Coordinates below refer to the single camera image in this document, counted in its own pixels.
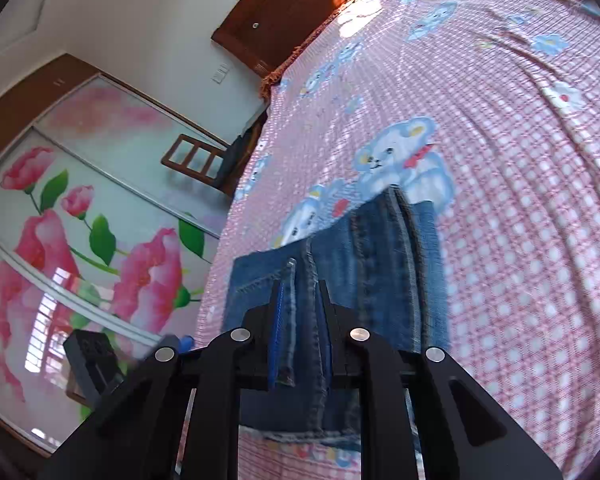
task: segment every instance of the pink tulip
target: pink tulip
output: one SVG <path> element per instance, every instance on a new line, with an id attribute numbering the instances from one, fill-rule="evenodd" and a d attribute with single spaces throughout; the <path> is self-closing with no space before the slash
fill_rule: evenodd
<path id="1" fill-rule="evenodd" d="M 59 285 L 64 285 L 65 278 L 64 273 L 59 273 L 58 269 L 70 275 L 79 273 L 69 250 L 62 222 L 52 209 L 46 210 L 42 216 L 27 219 L 15 253 Z M 0 262 L 0 369 L 6 383 L 22 402 L 25 400 L 22 384 L 9 370 L 5 357 L 5 350 L 11 340 L 10 320 L 22 322 L 27 332 L 31 332 L 42 297 L 41 290 L 19 275 L 9 264 Z M 50 332 L 71 332 L 71 313 L 64 305 L 56 304 Z"/>
<path id="2" fill-rule="evenodd" d="M 39 146 L 21 155 L 2 176 L 0 186 L 30 192 L 56 155 L 51 148 Z"/>
<path id="3" fill-rule="evenodd" d="M 91 200 L 93 200 L 93 186 L 78 186 L 62 199 L 60 205 L 71 216 L 84 220 Z"/>
<path id="4" fill-rule="evenodd" d="M 179 256 L 175 229 L 160 229 L 152 241 L 136 245 L 113 287 L 111 312 L 135 326 L 160 332 L 182 283 Z"/>

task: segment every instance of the bed sheet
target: bed sheet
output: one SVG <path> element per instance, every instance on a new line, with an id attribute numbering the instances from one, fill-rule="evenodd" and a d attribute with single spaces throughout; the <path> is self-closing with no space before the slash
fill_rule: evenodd
<path id="1" fill-rule="evenodd" d="M 273 88 L 198 344 L 219 333 L 234 258 L 304 237 L 393 183 L 439 211 L 452 355 L 574 478 L 600 447 L 592 0 L 362 0 L 340 15 Z M 359 474 L 359 458 L 312 449 L 244 436 L 240 475 Z"/>

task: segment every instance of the wooden headboard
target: wooden headboard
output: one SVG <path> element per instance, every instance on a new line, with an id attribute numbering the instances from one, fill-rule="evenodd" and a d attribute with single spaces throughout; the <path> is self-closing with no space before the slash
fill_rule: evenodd
<path id="1" fill-rule="evenodd" d="M 346 0 L 240 0 L 212 40 L 266 76 Z"/>

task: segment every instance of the metal pin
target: metal pin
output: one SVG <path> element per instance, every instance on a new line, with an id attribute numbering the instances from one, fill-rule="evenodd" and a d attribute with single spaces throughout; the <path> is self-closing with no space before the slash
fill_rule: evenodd
<path id="1" fill-rule="evenodd" d="M 366 330 L 366 328 L 354 328 L 349 335 L 356 341 L 366 341 L 369 337 L 371 337 L 371 334 L 368 330 Z"/>
<path id="2" fill-rule="evenodd" d="M 236 328 L 233 332 L 231 332 L 231 339 L 234 341 L 246 341 L 251 337 L 251 332 L 249 332 L 246 328 Z"/>
<path id="3" fill-rule="evenodd" d="M 432 346 L 431 348 L 427 349 L 425 355 L 427 356 L 427 358 L 429 358 L 429 361 L 439 363 L 445 358 L 445 351 L 441 348 L 436 348 Z"/>
<path id="4" fill-rule="evenodd" d="M 169 348 L 168 346 L 163 346 L 162 348 L 158 348 L 155 352 L 155 358 L 157 361 L 161 363 L 165 363 L 167 361 L 171 361 L 176 352 L 173 351 L 173 348 Z"/>

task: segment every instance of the blue jeans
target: blue jeans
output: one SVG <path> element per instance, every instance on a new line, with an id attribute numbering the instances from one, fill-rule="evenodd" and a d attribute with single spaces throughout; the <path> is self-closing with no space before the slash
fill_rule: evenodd
<path id="1" fill-rule="evenodd" d="M 275 389 L 243 390 L 240 423 L 285 442 L 352 447 L 359 442 L 357 392 L 330 390 L 330 345 L 318 280 L 331 301 L 397 349 L 448 347 L 446 286 L 432 202 L 409 205 L 391 186 L 331 227 L 233 263 L 223 330 L 284 287 Z"/>

